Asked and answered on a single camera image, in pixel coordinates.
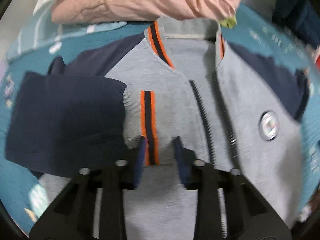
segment dark blue clothing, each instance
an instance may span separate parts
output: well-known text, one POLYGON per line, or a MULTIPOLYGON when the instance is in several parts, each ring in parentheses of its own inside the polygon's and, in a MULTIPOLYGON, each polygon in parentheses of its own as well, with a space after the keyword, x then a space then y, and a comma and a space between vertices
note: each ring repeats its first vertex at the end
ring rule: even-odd
POLYGON ((119 39, 101 48, 85 50, 68 65, 65 65, 63 58, 58 56, 52 61, 48 72, 52 75, 104 77, 143 38, 144 34, 140 33, 119 39))
POLYGON ((26 73, 12 112, 6 159, 63 177, 113 164, 127 151, 125 88, 100 76, 26 73))
POLYGON ((320 18, 309 0, 277 0, 272 21, 314 49, 320 44, 320 18))

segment metal zipper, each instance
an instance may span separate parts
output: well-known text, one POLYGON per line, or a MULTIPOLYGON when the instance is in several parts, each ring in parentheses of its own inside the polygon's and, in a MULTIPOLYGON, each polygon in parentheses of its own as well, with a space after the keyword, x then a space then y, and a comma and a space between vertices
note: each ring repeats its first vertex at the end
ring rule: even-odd
POLYGON ((204 126, 204 133, 205 133, 207 144, 208 144, 210 163, 212 164, 212 166, 214 168, 216 168, 216 159, 215 159, 215 153, 214 153, 214 147, 213 147, 213 136, 212 136, 211 127, 209 125, 208 116, 207 116, 205 109, 204 109, 203 100, 201 98, 201 95, 199 93, 199 90, 198 90, 195 82, 193 80, 189 80, 189 82, 190 82, 191 87, 193 89, 193 93, 196 97, 199 111, 201 114, 201 119, 202 119, 202 123, 204 126))

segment orange and navy stripe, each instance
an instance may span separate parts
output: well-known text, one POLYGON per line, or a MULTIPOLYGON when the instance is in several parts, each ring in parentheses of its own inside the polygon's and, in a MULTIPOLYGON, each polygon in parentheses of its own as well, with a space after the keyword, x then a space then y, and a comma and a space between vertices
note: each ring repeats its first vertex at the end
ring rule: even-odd
POLYGON ((147 139, 146 165, 159 164, 159 147, 156 131, 156 101, 154 91, 141 91, 141 131, 147 139))
POLYGON ((158 23, 154 22, 153 24, 151 24, 151 26, 148 28, 148 36, 149 36, 149 41, 151 44, 151 47, 153 49, 153 51, 165 62, 167 63, 171 68, 173 67, 173 64, 171 62, 171 60, 169 59, 160 34, 159 34, 159 28, 158 28, 158 23))

